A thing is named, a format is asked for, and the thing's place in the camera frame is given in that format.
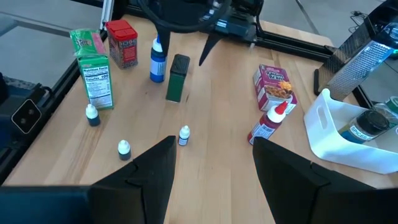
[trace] gray floor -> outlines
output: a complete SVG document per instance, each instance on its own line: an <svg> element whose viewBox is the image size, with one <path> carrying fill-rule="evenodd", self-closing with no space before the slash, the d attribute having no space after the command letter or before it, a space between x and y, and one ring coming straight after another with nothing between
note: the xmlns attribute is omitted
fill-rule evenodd
<svg viewBox="0 0 398 224"><path fill-rule="evenodd" d="M334 46L340 46L350 35L348 29L355 25L349 18L351 11L368 14L381 1L300 0L301 10L296 0L265 0L261 19L327 36ZM1 12L66 29L97 28L101 17L100 8L69 0L0 1ZM67 37L17 27L0 36L0 57L0 72L4 75L53 86L72 62L73 49ZM389 65L382 64L363 85L374 101L398 95L398 75L394 71L398 63L390 61Z"/></svg>
<svg viewBox="0 0 398 224"><path fill-rule="evenodd" d="M0 1L2 12L70 30L97 29L101 19L100 8L69 0ZM3 75L49 87L74 60L69 38L23 27L0 36L0 57Z"/></svg>

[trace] cereal box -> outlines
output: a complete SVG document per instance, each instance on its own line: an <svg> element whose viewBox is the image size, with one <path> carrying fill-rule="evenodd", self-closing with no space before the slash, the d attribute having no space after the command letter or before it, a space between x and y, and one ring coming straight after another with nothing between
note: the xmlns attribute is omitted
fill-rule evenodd
<svg viewBox="0 0 398 224"><path fill-rule="evenodd" d="M297 104L286 71L267 65L260 65L253 76L259 109L269 110L272 106L288 101L286 114L289 114Z"/></svg>

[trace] bottle label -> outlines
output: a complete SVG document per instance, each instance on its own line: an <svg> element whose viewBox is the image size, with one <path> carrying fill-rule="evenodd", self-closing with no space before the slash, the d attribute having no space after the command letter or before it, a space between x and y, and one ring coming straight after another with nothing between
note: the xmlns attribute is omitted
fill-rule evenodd
<svg viewBox="0 0 398 224"><path fill-rule="evenodd" d="M179 140L178 140L178 144L179 144L180 146L184 146L184 145L186 145L187 143L188 143L188 139L179 138Z"/></svg>
<svg viewBox="0 0 398 224"><path fill-rule="evenodd" d="M359 139L362 139L365 141L370 141L373 138L371 136L368 136L368 135L362 133L358 128L356 128L356 126L349 127L349 130Z"/></svg>
<svg viewBox="0 0 398 224"><path fill-rule="evenodd" d="M358 144L362 144L373 139L373 137L362 133L356 126L349 127L349 130L343 131L341 136L350 142Z"/></svg>
<svg viewBox="0 0 398 224"><path fill-rule="evenodd" d="M159 62L154 60L153 58L150 59L150 72L153 75L165 75L166 73L166 60Z"/></svg>
<svg viewBox="0 0 398 224"><path fill-rule="evenodd" d="M269 137L274 133L275 129L266 126L265 124L260 124L257 122L256 126L252 131L252 138L250 139L250 144L253 144L254 137L263 137L269 139Z"/></svg>

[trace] blue bottle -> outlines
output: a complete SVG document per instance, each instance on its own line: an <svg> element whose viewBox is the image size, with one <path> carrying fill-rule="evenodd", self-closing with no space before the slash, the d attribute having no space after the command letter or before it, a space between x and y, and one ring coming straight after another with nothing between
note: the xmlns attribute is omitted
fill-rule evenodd
<svg viewBox="0 0 398 224"><path fill-rule="evenodd" d="M160 44L159 35L154 39L152 49L150 51L150 79L153 82L161 83L164 81L166 73L167 57L163 54Z"/></svg>

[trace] white plastic caddy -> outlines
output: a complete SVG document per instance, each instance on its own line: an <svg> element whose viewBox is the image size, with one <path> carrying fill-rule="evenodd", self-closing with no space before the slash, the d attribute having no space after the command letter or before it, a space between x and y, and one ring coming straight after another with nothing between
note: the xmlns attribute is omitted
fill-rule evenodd
<svg viewBox="0 0 398 224"><path fill-rule="evenodd" d="M366 109L330 98L324 89L304 116L312 152L320 159L389 174L398 171L398 129L364 144L349 142L338 130Z"/></svg>

